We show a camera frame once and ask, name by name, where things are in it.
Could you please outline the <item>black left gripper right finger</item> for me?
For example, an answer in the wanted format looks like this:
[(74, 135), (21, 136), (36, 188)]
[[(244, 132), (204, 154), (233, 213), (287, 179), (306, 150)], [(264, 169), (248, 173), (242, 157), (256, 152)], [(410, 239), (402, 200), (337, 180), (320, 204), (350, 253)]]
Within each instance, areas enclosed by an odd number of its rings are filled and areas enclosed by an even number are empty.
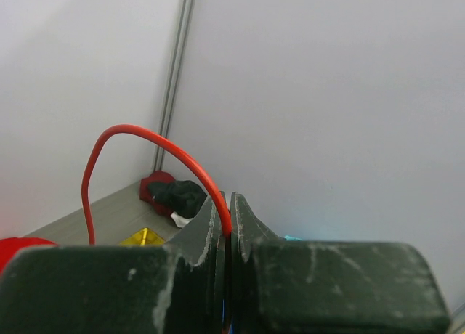
[(235, 333), (446, 333), (434, 274), (411, 245), (287, 240), (230, 199)]

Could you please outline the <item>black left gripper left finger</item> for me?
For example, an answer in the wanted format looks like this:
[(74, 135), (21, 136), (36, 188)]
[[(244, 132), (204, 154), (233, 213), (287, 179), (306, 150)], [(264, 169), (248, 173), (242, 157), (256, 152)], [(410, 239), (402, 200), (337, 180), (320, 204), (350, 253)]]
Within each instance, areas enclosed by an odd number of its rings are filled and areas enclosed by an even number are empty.
[(161, 246), (27, 248), (1, 276), (1, 331), (220, 333), (224, 257), (211, 199)]

